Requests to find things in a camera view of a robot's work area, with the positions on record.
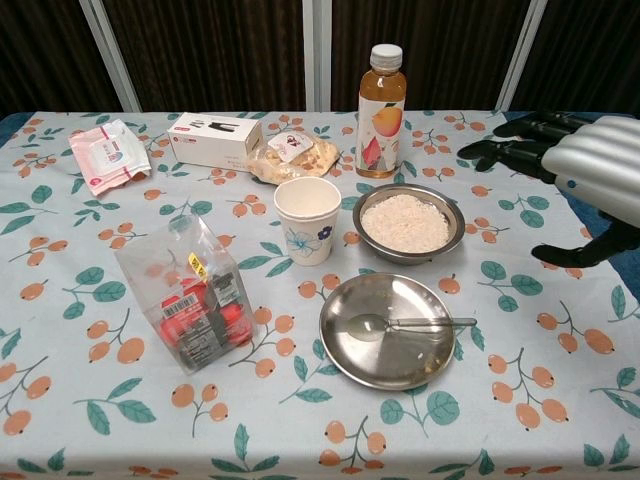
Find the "stainless steel plate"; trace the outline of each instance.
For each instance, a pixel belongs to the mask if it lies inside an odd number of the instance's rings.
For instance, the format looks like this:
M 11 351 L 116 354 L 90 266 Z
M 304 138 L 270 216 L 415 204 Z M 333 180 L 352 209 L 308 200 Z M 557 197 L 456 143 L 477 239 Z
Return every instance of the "stainless steel plate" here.
M 401 275 L 372 273 L 341 284 L 320 312 L 320 337 L 329 358 L 353 380 L 382 390 L 406 390 L 427 383 L 449 363 L 453 327 L 392 330 L 379 340 L 363 342 L 347 332 L 348 320 L 363 313 L 392 319 L 451 318 L 431 290 Z

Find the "metal bowl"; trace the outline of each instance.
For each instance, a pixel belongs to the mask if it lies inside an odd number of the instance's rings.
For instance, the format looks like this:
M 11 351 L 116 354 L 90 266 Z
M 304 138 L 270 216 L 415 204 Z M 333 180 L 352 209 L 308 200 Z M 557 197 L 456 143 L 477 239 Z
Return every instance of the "metal bowl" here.
M 432 250 L 431 252 L 407 253 L 385 247 L 369 236 L 362 227 L 361 220 L 364 212 L 376 203 L 400 194 L 413 195 L 418 200 L 433 205 L 444 215 L 447 223 L 449 223 L 449 240 L 444 246 L 437 250 Z M 389 260 L 390 262 L 399 263 L 401 265 L 418 265 L 419 263 L 424 263 L 437 255 L 448 252 L 462 239 L 465 226 L 462 212 L 453 200 L 430 188 L 410 184 L 382 185 L 381 187 L 374 188 L 369 193 L 360 197 L 353 208 L 353 223 L 360 236 L 369 244 L 369 246 L 371 246 L 371 248 L 373 248 L 373 251 L 377 255 Z

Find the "bottle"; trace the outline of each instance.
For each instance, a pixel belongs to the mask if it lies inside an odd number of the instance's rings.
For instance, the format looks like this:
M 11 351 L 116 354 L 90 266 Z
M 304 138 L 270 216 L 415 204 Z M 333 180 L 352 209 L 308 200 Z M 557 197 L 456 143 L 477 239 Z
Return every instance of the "bottle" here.
M 360 81 L 356 171 L 364 177 L 393 174 L 407 79 L 399 72 L 402 48 L 383 43 L 371 49 L 371 70 Z

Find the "paper cup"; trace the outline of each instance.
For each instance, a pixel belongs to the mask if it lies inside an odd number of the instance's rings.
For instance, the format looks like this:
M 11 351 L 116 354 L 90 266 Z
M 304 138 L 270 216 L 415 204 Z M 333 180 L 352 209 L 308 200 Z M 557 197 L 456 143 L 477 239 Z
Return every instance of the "paper cup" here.
M 273 200 L 291 259 L 305 266 L 324 262 L 331 252 L 340 191 L 322 178 L 301 177 L 281 184 Z

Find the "tablecloth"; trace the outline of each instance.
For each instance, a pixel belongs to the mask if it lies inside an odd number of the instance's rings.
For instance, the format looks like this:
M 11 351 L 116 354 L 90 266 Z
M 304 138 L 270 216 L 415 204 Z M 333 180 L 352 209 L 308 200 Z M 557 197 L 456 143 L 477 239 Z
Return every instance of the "tablecloth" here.
M 456 157 L 502 114 L 407 112 L 388 180 L 355 173 L 353 113 L 238 115 L 261 119 L 267 137 L 304 128 L 339 147 L 327 178 L 343 204 L 325 263 L 287 261 L 273 186 L 176 161 L 165 132 L 177 113 L 38 112 L 0 149 L 0 478 L 637 475 L 640 306 L 607 262 L 562 269 L 529 254 L 588 237 L 554 187 Z M 153 173 L 96 199 L 67 137 L 115 118 L 145 143 Z M 461 245 L 414 267 L 375 257 L 350 209 L 389 181 L 455 199 Z M 253 346 L 185 376 L 113 251 L 189 211 L 239 263 L 259 330 Z M 369 271 L 414 278 L 478 318 L 429 385 L 367 389 L 327 358 L 323 299 Z

